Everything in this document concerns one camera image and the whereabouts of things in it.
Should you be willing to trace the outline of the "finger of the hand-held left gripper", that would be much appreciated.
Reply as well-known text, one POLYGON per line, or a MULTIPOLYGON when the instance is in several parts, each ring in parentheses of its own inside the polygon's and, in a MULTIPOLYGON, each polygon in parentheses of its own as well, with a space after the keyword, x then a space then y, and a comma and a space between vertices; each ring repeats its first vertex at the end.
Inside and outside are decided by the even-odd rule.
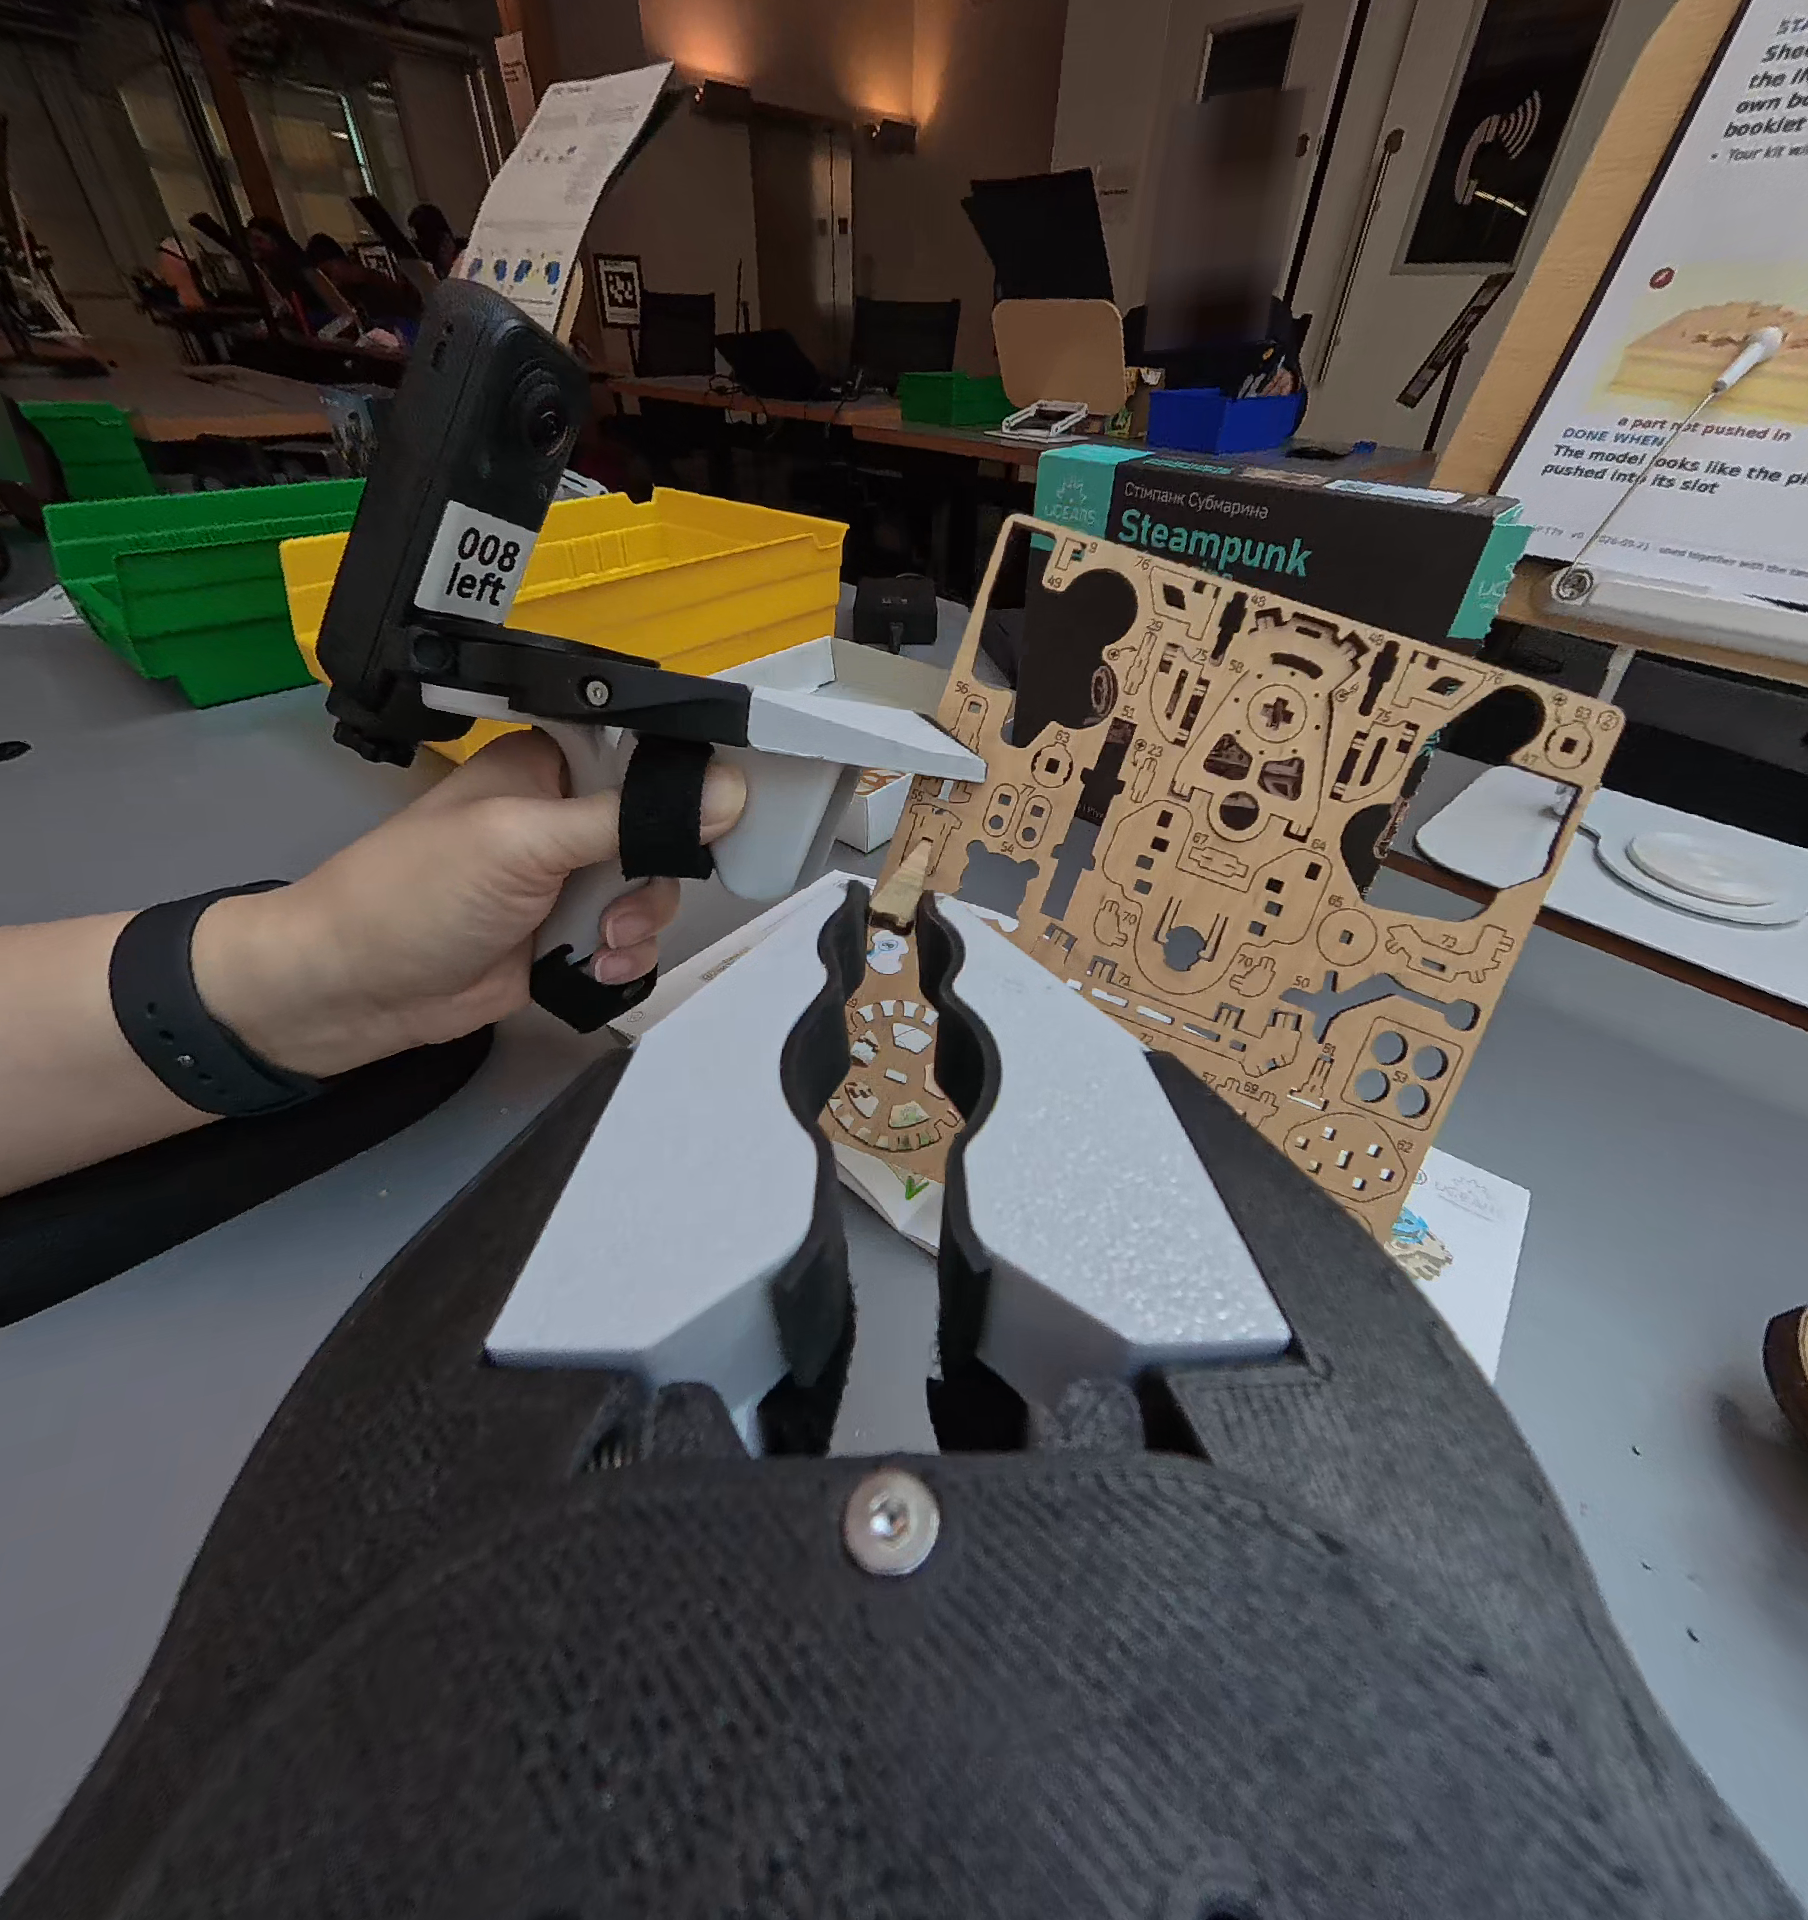
POLYGON ((986 776, 982 756, 921 713, 830 693, 748 689, 713 743, 748 782, 738 823, 716 839, 716 877, 748 900, 776 900, 819 877, 864 770, 986 776))

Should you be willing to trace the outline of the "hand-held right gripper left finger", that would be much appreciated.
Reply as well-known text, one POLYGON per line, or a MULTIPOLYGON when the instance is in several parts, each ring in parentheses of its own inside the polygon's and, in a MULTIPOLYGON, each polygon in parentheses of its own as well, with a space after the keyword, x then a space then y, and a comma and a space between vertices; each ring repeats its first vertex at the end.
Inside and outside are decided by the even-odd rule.
POLYGON ((623 1057, 488 1334, 493 1362, 699 1382, 755 1448, 829 1448, 854 1290, 819 1118, 848 1068, 868 909, 862 880, 818 880, 623 1057))

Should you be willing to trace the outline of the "yellow plastic bin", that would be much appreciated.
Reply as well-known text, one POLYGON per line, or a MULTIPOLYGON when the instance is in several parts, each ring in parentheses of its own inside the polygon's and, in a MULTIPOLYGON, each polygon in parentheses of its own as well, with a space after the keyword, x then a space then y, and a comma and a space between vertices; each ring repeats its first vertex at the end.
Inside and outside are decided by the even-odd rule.
POLYGON ((397 594, 348 578, 348 614, 411 612, 412 600, 679 675, 783 651, 833 632, 847 525, 748 501, 659 489, 557 501, 534 462, 443 436, 431 458, 380 456, 348 534, 280 543, 292 634, 314 680, 338 569, 371 536, 398 561, 397 594))

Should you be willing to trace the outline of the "wooden laser-cut parts sheet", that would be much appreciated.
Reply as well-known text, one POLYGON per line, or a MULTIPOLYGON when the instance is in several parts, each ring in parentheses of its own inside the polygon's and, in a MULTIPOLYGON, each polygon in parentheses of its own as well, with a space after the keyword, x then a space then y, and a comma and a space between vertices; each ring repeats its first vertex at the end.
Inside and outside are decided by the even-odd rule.
POLYGON ((1390 1243, 1622 716, 1438 641, 1014 516, 882 880, 994 913, 1028 955, 1192 1068, 1390 1243), (1431 862, 1474 916, 1370 898, 1431 752, 1493 722, 1500 852, 1431 862))

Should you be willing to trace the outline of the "person's left hand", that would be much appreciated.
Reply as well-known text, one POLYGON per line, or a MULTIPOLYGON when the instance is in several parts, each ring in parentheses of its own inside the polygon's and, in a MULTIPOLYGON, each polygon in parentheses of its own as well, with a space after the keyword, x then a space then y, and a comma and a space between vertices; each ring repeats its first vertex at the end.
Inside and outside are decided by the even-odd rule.
POLYGON ((566 782, 555 740, 510 733, 310 877, 211 905, 206 1009, 309 1078, 507 1018, 566 880, 619 854, 621 796, 566 782))

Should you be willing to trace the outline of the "white cardboard tray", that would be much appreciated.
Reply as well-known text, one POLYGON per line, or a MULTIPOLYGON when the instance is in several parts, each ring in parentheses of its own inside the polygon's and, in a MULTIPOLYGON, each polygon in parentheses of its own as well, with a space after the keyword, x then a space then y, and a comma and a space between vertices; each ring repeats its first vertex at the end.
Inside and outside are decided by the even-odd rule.
MULTIPOLYGON (((819 636, 733 665, 724 676, 756 689, 800 693, 816 701, 917 711, 931 725, 937 718, 949 671, 947 658, 890 655, 842 636, 819 636)), ((861 854, 882 848, 900 821, 912 778, 891 768, 868 768, 838 817, 838 842, 861 854)))

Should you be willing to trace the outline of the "green plastic bin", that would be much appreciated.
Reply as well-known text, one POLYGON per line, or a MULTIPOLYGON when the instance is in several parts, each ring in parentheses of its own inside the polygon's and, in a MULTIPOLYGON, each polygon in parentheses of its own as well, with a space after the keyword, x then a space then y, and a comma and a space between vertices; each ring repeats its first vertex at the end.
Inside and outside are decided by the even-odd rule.
POLYGON ((344 534, 361 477, 56 502, 53 565, 94 632, 198 708, 310 686, 283 540, 344 534))
POLYGON ((910 425, 997 432, 1016 409, 998 373, 900 372, 895 397, 910 425))
POLYGON ((132 415, 107 401, 28 398, 16 406, 60 473, 56 499, 150 499, 162 492, 132 415))

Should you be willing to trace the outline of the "wooden stand with paper sheet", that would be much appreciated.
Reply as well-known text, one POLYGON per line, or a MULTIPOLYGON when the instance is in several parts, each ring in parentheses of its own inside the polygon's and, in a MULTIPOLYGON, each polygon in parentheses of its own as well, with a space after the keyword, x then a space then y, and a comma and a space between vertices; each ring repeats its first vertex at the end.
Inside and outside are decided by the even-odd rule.
POLYGON ((586 225, 639 142, 675 64, 552 83, 491 182, 461 261, 485 283, 563 339, 566 285, 586 225))

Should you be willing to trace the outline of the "assembly instruction booklet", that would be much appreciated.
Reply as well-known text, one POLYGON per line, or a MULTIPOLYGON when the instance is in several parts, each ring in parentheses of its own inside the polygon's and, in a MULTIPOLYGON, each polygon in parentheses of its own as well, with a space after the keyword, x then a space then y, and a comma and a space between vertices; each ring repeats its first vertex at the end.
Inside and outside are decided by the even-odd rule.
MULTIPOLYGON (((661 974, 653 997, 612 1022, 612 1028, 629 1044, 636 1041, 761 946, 803 896, 848 878, 848 872, 833 869, 795 898, 768 905, 758 916, 661 974)), ((932 1216, 939 1187, 931 1177, 891 1170, 888 1162, 864 1149, 844 1155, 844 1176, 899 1234, 924 1253, 937 1249, 932 1216)), ((1528 1188, 1431 1147, 1402 1200, 1387 1253, 1441 1314, 1484 1377, 1497 1378, 1531 1211, 1528 1188)))

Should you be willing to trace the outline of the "blue plastic bin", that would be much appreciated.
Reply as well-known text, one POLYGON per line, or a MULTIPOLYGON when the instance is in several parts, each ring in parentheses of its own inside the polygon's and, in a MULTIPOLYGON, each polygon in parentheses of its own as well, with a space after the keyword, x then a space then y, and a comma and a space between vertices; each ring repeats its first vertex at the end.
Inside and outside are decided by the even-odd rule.
POLYGON ((1148 408, 1148 443, 1204 458, 1277 448, 1296 434, 1307 398, 1304 389, 1231 397, 1217 386, 1158 386, 1148 408))

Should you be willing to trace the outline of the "black wristband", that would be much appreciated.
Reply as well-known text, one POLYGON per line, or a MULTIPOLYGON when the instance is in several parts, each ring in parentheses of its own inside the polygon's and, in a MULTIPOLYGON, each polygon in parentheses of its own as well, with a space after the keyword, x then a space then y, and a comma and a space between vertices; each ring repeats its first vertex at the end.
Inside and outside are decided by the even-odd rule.
POLYGON ((270 1116, 323 1093, 321 1079, 254 1052, 208 1011, 198 986, 193 954, 204 913, 280 885, 268 878, 150 905, 125 923, 110 955, 110 1001, 125 1041, 194 1112, 270 1116))

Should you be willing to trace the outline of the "white stand base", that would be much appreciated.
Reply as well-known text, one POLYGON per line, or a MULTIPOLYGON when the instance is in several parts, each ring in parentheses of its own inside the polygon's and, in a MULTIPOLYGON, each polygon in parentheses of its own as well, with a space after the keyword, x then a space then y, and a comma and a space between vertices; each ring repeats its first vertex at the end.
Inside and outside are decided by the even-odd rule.
POLYGON ((1582 788, 1514 762, 1493 765, 1420 823, 1420 855, 1493 893, 1552 873, 1582 788))

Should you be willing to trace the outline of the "black model kit box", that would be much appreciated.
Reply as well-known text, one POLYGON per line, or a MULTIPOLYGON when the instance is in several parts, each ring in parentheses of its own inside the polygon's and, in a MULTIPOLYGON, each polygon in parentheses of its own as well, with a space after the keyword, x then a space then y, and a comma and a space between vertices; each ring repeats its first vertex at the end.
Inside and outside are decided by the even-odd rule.
POLYGON ((1043 450, 1036 518, 1428 642, 1488 636, 1531 539, 1520 505, 1375 462, 1043 450))

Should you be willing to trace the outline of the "instruction poster on stand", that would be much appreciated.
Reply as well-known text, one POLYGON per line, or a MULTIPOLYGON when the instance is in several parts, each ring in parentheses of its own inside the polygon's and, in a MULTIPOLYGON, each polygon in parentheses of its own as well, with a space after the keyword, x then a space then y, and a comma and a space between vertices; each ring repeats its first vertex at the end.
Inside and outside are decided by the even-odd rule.
POLYGON ((1808 304, 1808 4, 1674 4, 1551 228, 1438 483, 1493 492, 1566 381, 1604 408, 1631 328, 1808 304))

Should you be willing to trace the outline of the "black wall sign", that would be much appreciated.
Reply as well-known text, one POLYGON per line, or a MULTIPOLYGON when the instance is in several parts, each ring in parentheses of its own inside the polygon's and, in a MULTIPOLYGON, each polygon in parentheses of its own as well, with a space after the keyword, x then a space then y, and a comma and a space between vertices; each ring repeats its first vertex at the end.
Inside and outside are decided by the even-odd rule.
POLYGON ((1517 262, 1609 16, 1609 2, 1483 7, 1405 236, 1405 266, 1517 262))

